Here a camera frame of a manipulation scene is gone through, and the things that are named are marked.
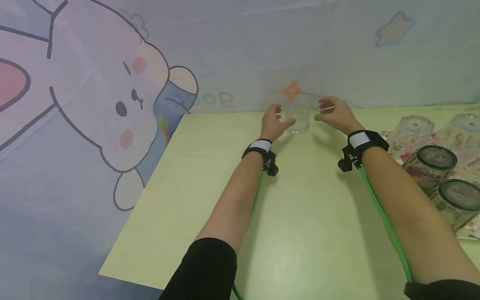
glass bottom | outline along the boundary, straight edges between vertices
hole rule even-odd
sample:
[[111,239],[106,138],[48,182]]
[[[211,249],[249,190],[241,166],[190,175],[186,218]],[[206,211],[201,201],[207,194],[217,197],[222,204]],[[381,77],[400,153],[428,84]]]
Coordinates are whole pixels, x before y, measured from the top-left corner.
[[290,126],[288,128],[288,130],[291,131],[292,133],[302,133],[302,132],[307,131],[308,124],[309,124],[308,121],[303,121],[303,122],[298,122],[297,121],[297,122],[295,122],[295,124]]

wooden table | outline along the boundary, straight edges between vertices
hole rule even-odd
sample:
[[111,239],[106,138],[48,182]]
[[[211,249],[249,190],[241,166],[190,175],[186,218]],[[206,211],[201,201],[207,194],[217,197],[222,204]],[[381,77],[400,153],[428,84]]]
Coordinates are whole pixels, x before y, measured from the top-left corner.
[[[375,131],[414,114],[438,130],[463,112],[480,114],[480,106],[354,111]],[[100,274],[164,289],[258,138],[262,114],[185,115]],[[360,174],[336,165],[345,145],[342,134],[314,121],[274,143],[280,172],[265,177],[238,257],[235,282],[246,299],[405,299],[400,261]],[[480,243],[461,244],[480,267]]]

cartoon backdrop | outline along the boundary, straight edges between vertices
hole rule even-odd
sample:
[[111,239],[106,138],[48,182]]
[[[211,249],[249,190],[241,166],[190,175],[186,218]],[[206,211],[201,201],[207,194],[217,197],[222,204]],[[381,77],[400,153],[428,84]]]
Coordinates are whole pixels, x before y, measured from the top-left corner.
[[97,272],[183,114],[264,110],[300,91],[357,107],[477,102],[478,11],[2,0],[0,299],[155,299]]

green cable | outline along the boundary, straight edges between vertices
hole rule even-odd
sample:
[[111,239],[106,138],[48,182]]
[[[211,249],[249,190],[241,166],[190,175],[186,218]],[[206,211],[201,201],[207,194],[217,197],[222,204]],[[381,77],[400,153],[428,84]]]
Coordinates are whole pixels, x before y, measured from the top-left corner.
[[[387,215],[385,214],[382,206],[380,205],[380,202],[378,202],[377,195],[375,195],[375,192],[372,189],[372,186],[370,185],[370,181],[368,180],[367,174],[365,173],[365,170],[360,167],[358,168],[360,171],[360,174],[367,184],[368,191],[370,192],[370,196],[373,199],[373,202],[375,203],[375,206],[377,207],[378,213],[380,214],[380,217],[382,218],[382,222],[384,224],[385,230],[387,231],[388,236],[390,237],[390,241],[393,244],[393,247],[395,248],[398,257],[400,258],[400,262],[402,263],[403,271],[405,272],[405,277],[407,278],[408,282],[413,282],[412,279],[412,274],[410,272],[410,267],[408,266],[408,261],[407,258],[405,257],[405,254],[402,251],[402,247],[400,246],[400,243],[398,242],[395,233],[393,232],[392,226],[390,225],[390,222],[388,221]],[[265,171],[262,172],[262,175],[260,176],[260,183],[258,184],[258,189],[257,189],[257,194],[255,195],[255,200],[253,201],[253,208],[252,208],[252,215],[255,211],[255,206],[257,204],[257,199],[258,195],[260,194],[260,187],[262,186],[262,181],[264,180],[264,175]],[[237,286],[235,285],[235,282],[233,283],[232,287],[233,293],[237,297],[238,300],[245,300],[244,297],[240,294],[239,290],[237,289]]]
[[370,181],[368,180],[367,174],[365,173],[365,170],[362,167],[358,168],[358,170],[360,171],[360,174],[363,177],[363,180],[365,180],[365,183],[367,184],[368,191],[370,192],[370,196],[372,197],[373,202],[377,207],[378,213],[382,218],[382,222],[384,223],[385,230],[387,231],[387,234],[390,237],[390,241],[392,242],[393,247],[395,248],[398,254],[398,257],[400,258],[403,271],[405,272],[405,277],[407,278],[408,282],[413,282],[412,273],[410,272],[410,267],[408,266],[407,258],[405,257],[405,254],[402,251],[402,247],[400,246],[400,243],[398,242],[396,235],[393,232],[390,222],[388,222],[388,218],[384,212],[384,209],[380,205],[380,202],[378,202],[377,196],[375,195],[375,192],[373,191],[372,186],[370,185]]

rabbit eye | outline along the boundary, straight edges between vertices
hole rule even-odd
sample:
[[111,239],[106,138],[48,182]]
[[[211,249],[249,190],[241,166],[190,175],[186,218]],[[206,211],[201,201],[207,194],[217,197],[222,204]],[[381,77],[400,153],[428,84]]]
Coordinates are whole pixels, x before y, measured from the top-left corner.
[[117,111],[117,114],[121,117],[125,117],[127,115],[127,108],[125,107],[125,104],[121,101],[117,102],[115,105],[115,110]]

